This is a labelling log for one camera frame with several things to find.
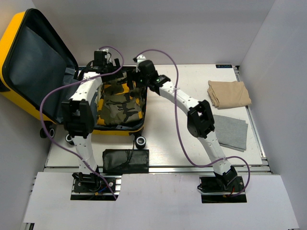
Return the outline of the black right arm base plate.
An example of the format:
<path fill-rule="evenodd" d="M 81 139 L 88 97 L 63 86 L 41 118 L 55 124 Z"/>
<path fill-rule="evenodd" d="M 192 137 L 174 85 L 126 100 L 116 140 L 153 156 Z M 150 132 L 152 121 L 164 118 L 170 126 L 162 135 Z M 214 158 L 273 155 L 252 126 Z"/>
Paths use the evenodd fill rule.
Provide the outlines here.
<path fill-rule="evenodd" d="M 241 176 L 238 176 L 229 186 L 224 186 L 216 177 L 200 177 L 197 189 L 203 204 L 246 203 L 245 192 L 237 195 L 244 186 Z"/>

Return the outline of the grey cloth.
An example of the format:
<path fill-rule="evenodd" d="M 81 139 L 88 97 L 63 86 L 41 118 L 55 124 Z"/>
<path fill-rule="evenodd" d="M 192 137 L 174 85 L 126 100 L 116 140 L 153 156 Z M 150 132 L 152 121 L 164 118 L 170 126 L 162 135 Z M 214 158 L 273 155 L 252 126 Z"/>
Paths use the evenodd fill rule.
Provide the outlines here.
<path fill-rule="evenodd" d="M 223 147 L 244 152 L 247 149 L 248 124 L 245 120 L 214 115 L 217 140 Z"/>

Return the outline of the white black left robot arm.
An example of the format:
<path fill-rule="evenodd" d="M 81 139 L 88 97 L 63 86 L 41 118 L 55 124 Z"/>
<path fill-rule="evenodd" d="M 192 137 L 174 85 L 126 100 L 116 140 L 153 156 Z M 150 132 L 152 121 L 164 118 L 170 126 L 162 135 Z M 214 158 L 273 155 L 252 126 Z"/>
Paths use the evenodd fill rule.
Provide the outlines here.
<path fill-rule="evenodd" d="M 97 191 L 102 184 L 98 176 L 99 169 L 94 159 L 91 144 L 91 134 L 96 125 L 94 113 L 96 108 L 91 107 L 97 89 L 102 84 L 102 78 L 91 77 L 99 74 L 107 74 L 116 71 L 120 67 L 119 61 L 113 65 L 111 53 L 108 48 L 94 52 L 94 60 L 90 61 L 80 72 L 78 80 L 84 80 L 75 93 L 61 103 L 63 124 L 75 147 L 79 158 L 79 172 L 73 177 L 77 183 L 87 187 L 90 191 Z"/>

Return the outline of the beige garment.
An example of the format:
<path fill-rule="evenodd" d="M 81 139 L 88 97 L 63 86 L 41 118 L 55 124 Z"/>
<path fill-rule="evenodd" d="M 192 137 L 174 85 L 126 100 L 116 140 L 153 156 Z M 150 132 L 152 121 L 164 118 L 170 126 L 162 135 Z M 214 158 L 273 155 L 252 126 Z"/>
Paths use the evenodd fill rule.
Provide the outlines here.
<path fill-rule="evenodd" d="M 209 98 L 216 108 L 244 107 L 252 104 L 243 82 L 208 81 Z"/>

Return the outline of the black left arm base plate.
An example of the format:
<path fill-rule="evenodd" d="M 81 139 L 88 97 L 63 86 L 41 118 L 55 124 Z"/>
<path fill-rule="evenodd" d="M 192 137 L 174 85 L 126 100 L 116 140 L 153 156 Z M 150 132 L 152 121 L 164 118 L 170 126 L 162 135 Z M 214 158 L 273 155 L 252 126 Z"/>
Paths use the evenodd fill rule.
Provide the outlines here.
<path fill-rule="evenodd" d="M 73 184 L 71 189 L 71 200 L 78 201 L 115 201 L 115 197 L 110 192 L 112 189 L 114 195 L 118 197 L 121 186 L 120 176 L 105 176 L 106 182 L 96 175 L 84 175 L 81 179 L 78 173 L 73 173 Z"/>

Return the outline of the camouflage yellow green garment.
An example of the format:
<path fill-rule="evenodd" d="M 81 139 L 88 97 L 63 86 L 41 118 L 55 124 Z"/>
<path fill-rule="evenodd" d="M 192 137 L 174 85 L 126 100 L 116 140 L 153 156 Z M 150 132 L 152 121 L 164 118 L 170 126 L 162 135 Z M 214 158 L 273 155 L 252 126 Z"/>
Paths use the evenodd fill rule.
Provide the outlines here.
<path fill-rule="evenodd" d="M 105 82 L 97 106 L 97 124 L 100 126 L 124 125 L 144 118 L 144 87 L 133 82 L 128 86 L 127 77 Z"/>

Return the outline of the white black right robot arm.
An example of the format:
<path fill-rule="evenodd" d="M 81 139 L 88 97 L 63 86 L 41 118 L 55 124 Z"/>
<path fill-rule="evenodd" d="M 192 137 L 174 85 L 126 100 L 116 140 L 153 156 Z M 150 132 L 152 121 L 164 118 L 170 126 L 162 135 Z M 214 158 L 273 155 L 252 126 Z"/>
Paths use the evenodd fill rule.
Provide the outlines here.
<path fill-rule="evenodd" d="M 159 96 L 169 100 L 175 108 L 175 124 L 179 143 L 187 160 L 195 167 L 213 167 L 217 187 L 228 191 L 234 185 L 237 172 L 226 158 L 216 136 L 214 118 L 207 100 L 199 101 L 188 96 L 177 87 L 167 76 L 158 74 L 153 62 L 143 55 L 133 58 L 136 63 L 133 80 L 140 86 L 146 86 Z M 187 129 L 204 147 L 211 163 L 197 165 L 186 153 L 180 136 L 177 110 L 180 109 L 187 116 Z"/>

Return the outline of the white green patterned garment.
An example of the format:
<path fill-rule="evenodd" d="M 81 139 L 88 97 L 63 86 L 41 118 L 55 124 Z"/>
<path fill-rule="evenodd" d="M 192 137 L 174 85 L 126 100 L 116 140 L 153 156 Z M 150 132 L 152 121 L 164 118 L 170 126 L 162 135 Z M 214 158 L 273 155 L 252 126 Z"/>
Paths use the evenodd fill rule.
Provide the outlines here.
<path fill-rule="evenodd" d="M 95 102 L 95 105 L 96 105 L 96 111 L 97 112 L 99 111 L 99 101 L 100 101 L 100 98 L 101 98 L 102 87 L 103 87 L 103 83 L 101 83 L 99 85 L 99 87 L 95 91 L 95 100 L 94 100 L 94 102 Z"/>

